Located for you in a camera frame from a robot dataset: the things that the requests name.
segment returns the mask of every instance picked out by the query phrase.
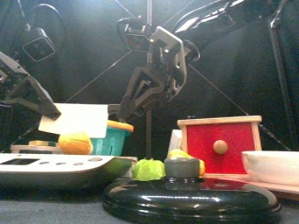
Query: gray table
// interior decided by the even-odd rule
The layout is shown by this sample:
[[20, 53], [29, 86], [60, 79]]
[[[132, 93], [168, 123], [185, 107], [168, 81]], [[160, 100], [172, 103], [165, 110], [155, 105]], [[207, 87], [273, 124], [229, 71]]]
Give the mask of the gray table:
[[[101, 203], [101, 190], [76, 193], [1, 190], [0, 224], [129, 223], [109, 215]], [[280, 223], [298, 224], [299, 202], [280, 199], [280, 203]]]

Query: black curtain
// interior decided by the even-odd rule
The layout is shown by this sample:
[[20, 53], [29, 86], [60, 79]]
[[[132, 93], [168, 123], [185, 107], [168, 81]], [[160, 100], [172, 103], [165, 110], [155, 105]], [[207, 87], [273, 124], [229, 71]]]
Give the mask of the black curtain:
[[[211, 3], [205, 1], [153, 1], [153, 27], [173, 28], [179, 18]], [[36, 26], [47, 31], [59, 48], [53, 57], [33, 62], [20, 51], [24, 21], [16, 1], [1, 2], [0, 51], [17, 57], [27, 71], [41, 83], [55, 102], [120, 103], [132, 72], [145, 64], [144, 52], [129, 52], [116, 31], [120, 18], [147, 16], [147, 1], [56, 0], [21, 1], [24, 13], [31, 13], [36, 4], [51, 4], [60, 12], [60, 20], [48, 11], [39, 15]], [[295, 129], [288, 127], [282, 86], [276, 72], [273, 47], [268, 35], [268, 21], [248, 24], [208, 45], [200, 60], [188, 66], [188, 77], [177, 97], [164, 108], [153, 110], [152, 153], [164, 159], [176, 121], [188, 116], [197, 118], [261, 115], [263, 125], [273, 135], [260, 130], [264, 150], [286, 150], [282, 142], [298, 150], [298, 10], [299, 1], [292, 1], [282, 14], [279, 26], [279, 49], [283, 57], [287, 93]], [[39, 120], [40, 116], [23, 107], [13, 111], [11, 125], [5, 128], [9, 141], [16, 139]], [[124, 156], [145, 156], [145, 117], [132, 121], [135, 132], [125, 140]], [[33, 139], [55, 141], [56, 135], [32, 131], [19, 144]]]

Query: red panel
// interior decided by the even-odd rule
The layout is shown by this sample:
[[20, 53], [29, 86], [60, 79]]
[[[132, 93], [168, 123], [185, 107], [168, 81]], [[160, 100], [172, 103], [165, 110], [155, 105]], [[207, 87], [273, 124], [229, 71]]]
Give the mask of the red panel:
[[[245, 173], [241, 151], [255, 150], [251, 122], [188, 125], [187, 137], [188, 154], [204, 161], [207, 173]], [[217, 140], [228, 144], [221, 155], [212, 148]]]

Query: wooden box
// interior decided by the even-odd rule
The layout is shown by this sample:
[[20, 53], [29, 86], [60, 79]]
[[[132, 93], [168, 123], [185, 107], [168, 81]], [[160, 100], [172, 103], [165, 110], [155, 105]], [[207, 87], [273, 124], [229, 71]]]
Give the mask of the wooden box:
[[181, 149], [205, 163], [205, 173], [245, 174], [241, 151], [260, 151], [259, 115], [179, 120]]

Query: round black lid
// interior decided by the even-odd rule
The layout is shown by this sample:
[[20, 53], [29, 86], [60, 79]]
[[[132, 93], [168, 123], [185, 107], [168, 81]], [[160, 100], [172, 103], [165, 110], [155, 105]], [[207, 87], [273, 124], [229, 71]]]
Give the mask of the round black lid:
[[280, 205], [264, 188], [216, 178], [119, 180], [103, 192], [104, 209], [137, 223], [277, 223]]

